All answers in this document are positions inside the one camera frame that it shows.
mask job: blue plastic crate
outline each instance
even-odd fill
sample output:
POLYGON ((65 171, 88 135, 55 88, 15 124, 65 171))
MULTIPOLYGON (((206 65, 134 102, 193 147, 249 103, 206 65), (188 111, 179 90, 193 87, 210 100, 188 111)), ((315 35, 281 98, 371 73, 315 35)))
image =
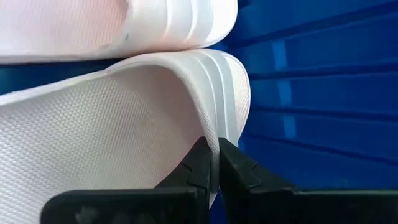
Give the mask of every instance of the blue plastic crate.
POLYGON ((398 187, 398 2, 240 3, 221 47, 251 81, 244 150, 301 187, 398 187))

